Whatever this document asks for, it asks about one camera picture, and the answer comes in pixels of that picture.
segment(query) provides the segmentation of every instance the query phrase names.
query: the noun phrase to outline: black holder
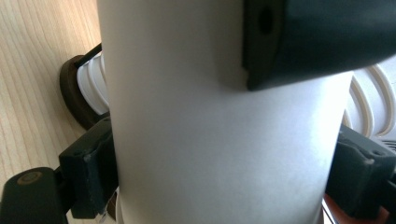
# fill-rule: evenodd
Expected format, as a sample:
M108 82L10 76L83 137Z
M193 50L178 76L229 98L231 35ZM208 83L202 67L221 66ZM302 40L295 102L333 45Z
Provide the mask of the black holder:
M60 156L60 167L35 168L5 184L0 223L67 223L106 211L119 185L110 118L99 121Z

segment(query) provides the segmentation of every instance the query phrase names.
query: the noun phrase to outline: white cylinder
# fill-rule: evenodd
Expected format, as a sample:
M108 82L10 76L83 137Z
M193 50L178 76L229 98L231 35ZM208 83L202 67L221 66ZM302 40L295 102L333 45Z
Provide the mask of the white cylinder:
M249 92L243 1L99 1L123 223L316 223L351 76Z

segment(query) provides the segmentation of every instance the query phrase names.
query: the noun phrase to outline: wooden surface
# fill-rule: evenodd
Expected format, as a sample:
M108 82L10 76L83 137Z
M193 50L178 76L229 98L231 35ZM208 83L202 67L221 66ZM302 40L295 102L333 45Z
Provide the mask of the wooden surface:
M64 104L59 71L100 42L95 0L0 0L0 193L21 171L56 168L85 132Z

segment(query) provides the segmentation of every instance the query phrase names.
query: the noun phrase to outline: wooden table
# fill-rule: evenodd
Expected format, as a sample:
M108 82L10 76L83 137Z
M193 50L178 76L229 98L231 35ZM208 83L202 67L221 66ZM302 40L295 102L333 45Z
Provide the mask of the wooden table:
M85 132L64 104L59 71L100 42L95 0L0 1L0 193L21 171L56 168Z

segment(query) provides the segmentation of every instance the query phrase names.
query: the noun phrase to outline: black bracket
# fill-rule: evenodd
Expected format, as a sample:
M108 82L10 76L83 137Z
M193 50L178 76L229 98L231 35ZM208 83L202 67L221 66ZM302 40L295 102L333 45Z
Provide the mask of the black bracket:
M377 218L381 206L396 214L396 154L342 126L326 193L350 217Z
M5 184L0 223L67 223L95 218L119 185L110 118L99 121L59 156L53 171L35 168Z

